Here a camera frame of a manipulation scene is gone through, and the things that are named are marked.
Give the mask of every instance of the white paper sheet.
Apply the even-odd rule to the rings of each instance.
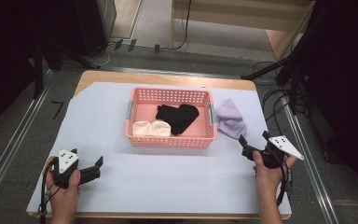
[[[254,163],[241,155],[238,140],[219,133],[206,149],[132,146],[125,119],[131,89],[141,86],[151,87],[96,82],[69,104],[50,155],[77,148],[79,169],[103,156],[101,177],[81,186],[77,212],[258,214]],[[249,145],[264,148],[267,125],[256,91],[206,90],[214,108],[231,98],[247,125]],[[41,177],[27,212],[40,204],[40,186]],[[286,196],[279,208],[292,213]]]

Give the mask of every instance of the hand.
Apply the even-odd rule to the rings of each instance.
[[[48,158],[47,164],[53,159],[54,157]],[[69,224],[72,222],[77,209],[79,183],[80,171],[75,170],[69,178],[68,189],[59,189],[54,185],[54,175],[50,168],[46,177],[46,186],[49,188],[50,197],[59,189],[59,191],[57,191],[57,193],[50,199],[52,209],[51,224]]]
[[[276,202],[276,193],[282,181],[281,168],[269,169],[263,163],[260,152],[254,151],[254,170],[256,172],[256,193],[259,201],[260,223],[282,223],[281,215]],[[296,162],[296,157],[285,157],[288,168]]]

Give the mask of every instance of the folded cloth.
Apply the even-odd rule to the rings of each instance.
[[[215,112],[216,116],[220,118],[218,127],[220,132],[235,139],[239,139],[241,134],[246,134],[246,124],[243,122],[240,111],[238,111],[231,99],[227,99]]]
[[[178,108],[170,105],[159,105],[156,119],[162,119],[171,125],[171,133],[183,133],[199,116],[199,110],[193,105],[180,105]]]
[[[146,135],[169,137],[171,135],[171,126],[167,122],[156,120],[150,124],[150,127],[147,129]]]
[[[132,135],[143,136],[146,135],[147,129],[150,127],[149,121],[136,121],[132,124]]]

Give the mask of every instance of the purple towel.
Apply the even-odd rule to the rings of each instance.
[[[246,134],[247,129],[242,115],[231,99],[227,99],[215,112],[216,116],[220,118],[219,131],[235,139],[239,139],[241,134]]]

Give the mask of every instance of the basket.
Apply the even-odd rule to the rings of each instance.
[[[182,104],[193,105],[200,112],[199,116],[182,134],[169,137],[132,135],[134,122],[156,120],[158,105],[178,107]],[[217,123],[213,98],[209,91],[137,87],[132,89],[125,134],[134,146],[206,148],[215,139],[216,132]]]

